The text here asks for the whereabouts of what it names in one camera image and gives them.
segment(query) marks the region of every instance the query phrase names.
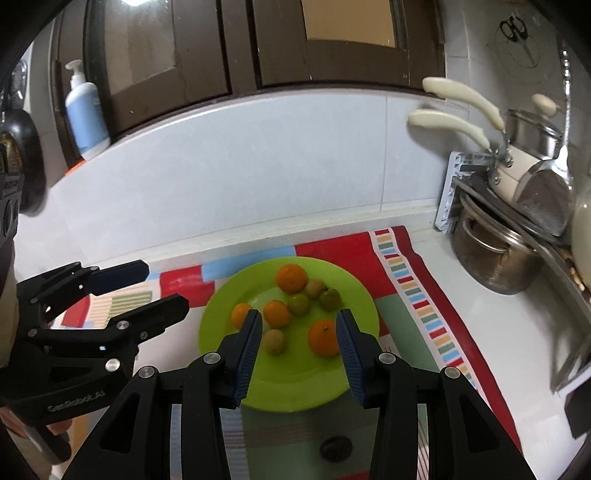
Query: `scissors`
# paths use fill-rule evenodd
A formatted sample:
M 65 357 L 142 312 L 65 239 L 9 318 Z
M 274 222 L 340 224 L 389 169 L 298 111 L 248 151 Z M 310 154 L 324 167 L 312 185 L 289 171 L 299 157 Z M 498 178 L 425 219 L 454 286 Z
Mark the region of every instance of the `scissors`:
M 499 28 L 507 40 L 512 41 L 513 43 L 519 43 L 523 47 L 525 54 L 531 61 L 532 67 L 535 67 L 536 63 L 534 61 L 534 56 L 531 54 L 531 50 L 526 42 L 530 35 L 527 31 L 525 22 L 518 16 L 511 15 L 509 20 L 503 20 L 499 24 Z

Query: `glass panel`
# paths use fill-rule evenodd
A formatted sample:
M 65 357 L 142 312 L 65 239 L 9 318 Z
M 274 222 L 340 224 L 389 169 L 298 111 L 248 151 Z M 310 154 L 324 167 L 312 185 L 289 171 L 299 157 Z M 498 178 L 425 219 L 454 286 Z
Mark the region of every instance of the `glass panel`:
M 396 47 L 389 0 L 301 0 L 308 40 Z
M 114 95 L 175 66 L 172 0 L 94 0 L 98 22 L 89 23 L 90 51 L 104 55 Z

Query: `green plate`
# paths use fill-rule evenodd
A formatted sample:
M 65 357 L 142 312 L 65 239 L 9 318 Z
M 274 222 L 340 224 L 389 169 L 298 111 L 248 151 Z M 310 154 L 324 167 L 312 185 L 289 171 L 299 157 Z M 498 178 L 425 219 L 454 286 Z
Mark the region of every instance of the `green plate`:
M 365 287 L 346 270 L 332 263 L 308 257 L 284 257 L 266 260 L 238 272 L 209 300 L 199 329 L 201 353 L 217 350 L 225 335 L 236 332 L 230 322 L 232 309 L 241 302 L 262 312 L 270 300 L 287 302 L 288 295 L 275 283 L 277 271 L 285 264 L 301 265 L 309 278 L 321 278 L 336 288 L 343 307 L 351 309 L 359 329 L 375 337 L 379 333 L 378 312 Z M 308 347 L 308 330 L 318 320 L 335 319 L 318 302 L 312 302 L 308 315 L 292 317 L 283 329 L 287 349 L 272 356 L 259 350 L 244 405 L 266 411 L 291 412 L 318 407 L 349 388 L 340 355 L 315 356 Z

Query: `stainless steel pot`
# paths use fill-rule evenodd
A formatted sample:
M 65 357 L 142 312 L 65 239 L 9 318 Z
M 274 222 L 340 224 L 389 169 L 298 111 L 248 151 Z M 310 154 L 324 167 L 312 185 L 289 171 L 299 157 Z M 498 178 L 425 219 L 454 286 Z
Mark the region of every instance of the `stainless steel pot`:
M 466 271 L 481 285 L 503 295 L 513 295 L 531 285 L 542 259 L 523 237 L 463 193 L 464 207 L 453 248 Z
M 537 159 L 550 160 L 558 156 L 562 132 L 543 116 L 510 109 L 507 112 L 506 129 L 511 145 Z

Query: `cream pot handle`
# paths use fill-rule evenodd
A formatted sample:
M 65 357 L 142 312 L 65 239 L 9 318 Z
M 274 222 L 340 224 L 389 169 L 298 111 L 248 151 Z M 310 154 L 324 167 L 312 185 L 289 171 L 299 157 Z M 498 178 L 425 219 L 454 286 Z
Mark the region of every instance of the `cream pot handle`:
M 437 128 L 462 132 L 474 140 L 484 150 L 491 149 L 491 143 L 484 130 L 470 122 L 438 110 L 414 110 L 408 114 L 408 124 L 423 128 Z
M 534 102 L 535 108 L 546 118 L 552 118 L 556 115 L 558 105 L 555 101 L 542 95 L 541 93 L 535 93 L 531 97 L 531 101 Z
M 505 130 L 505 121 L 499 108 L 468 85 L 444 77 L 425 77 L 423 90 L 439 98 L 468 103 L 478 108 L 499 132 Z

